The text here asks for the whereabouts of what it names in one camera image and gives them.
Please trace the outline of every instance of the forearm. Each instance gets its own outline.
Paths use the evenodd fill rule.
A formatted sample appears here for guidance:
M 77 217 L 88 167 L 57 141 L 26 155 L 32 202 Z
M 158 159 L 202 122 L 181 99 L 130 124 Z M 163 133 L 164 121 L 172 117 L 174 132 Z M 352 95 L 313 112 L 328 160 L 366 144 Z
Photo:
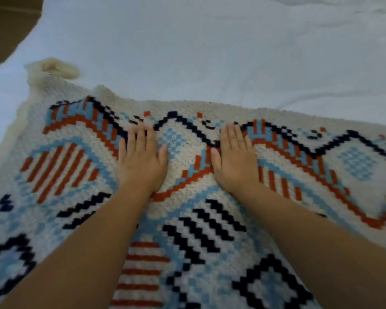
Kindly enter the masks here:
M 386 308 L 386 250 L 262 185 L 240 201 L 324 308 Z
M 83 223 L 0 305 L 3 308 L 107 308 L 149 193 L 130 185 Z

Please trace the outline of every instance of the bare skin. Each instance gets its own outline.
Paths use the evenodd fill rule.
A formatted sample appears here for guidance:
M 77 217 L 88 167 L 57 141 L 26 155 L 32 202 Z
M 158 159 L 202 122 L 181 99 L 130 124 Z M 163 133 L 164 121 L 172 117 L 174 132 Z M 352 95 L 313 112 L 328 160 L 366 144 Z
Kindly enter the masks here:
M 239 126 L 221 129 L 211 150 L 217 182 L 275 239 L 324 308 L 386 308 L 386 249 L 278 195 L 259 182 L 257 160 Z
M 3 308 L 104 309 L 117 285 L 140 215 L 167 170 L 167 150 L 156 154 L 155 133 L 139 124 L 120 143 L 120 187 L 0 304 Z M 350 234 L 258 181 L 249 137 L 221 129 L 221 152 L 211 150 L 216 180 L 253 213 L 311 290 L 330 308 L 386 308 L 386 250 Z

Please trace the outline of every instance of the hand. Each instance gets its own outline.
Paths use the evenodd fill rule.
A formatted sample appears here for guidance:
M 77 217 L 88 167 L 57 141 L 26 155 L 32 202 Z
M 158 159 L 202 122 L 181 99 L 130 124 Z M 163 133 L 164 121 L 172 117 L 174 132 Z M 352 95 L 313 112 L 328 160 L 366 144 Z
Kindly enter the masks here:
M 161 187 L 165 179 L 167 146 L 163 145 L 157 154 L 156 133 L 153 127 L 139 123 L 137 127 L 132 126 L 128 132 L 127 150 L 124 139 L 120 139 L 118 163 L 120 185 L 130 183 L 151 194 Z
M 223 190 L 237 199 L 248 187 L 259 183 L 257 158 L 249 136 L 243 138 L 238 125 L 229 123 L 220 130 L 221 156 L 211 148 L 214 176 Z

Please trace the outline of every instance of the bed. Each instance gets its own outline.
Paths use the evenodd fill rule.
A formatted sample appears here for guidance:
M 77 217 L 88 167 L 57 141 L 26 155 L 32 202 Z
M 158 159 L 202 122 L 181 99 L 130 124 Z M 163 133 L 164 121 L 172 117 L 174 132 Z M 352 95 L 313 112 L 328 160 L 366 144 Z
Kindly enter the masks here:
M 24 65 L 136 100 L 202 100 L 386 124 L 386 0 L 45 0 L 0 65 L 0 141 Z

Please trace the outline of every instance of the patterned blanket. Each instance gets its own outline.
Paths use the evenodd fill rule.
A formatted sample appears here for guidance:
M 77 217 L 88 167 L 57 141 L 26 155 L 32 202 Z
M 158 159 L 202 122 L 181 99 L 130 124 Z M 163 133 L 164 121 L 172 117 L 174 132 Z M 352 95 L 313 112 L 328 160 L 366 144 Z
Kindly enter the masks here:
M 169 168 L 138 225 L 112 307 L 319 307 L 212 175 L 210 148 L 227 121 L 255 144 L 262 183 L 386 247 L 386 126 L 136 102 L 46 73 L 31 74 L 30 88 L 0 147 L 0 299 L 111 197 L 119 139 L 139 121 L 151 121 L 168 145 Z

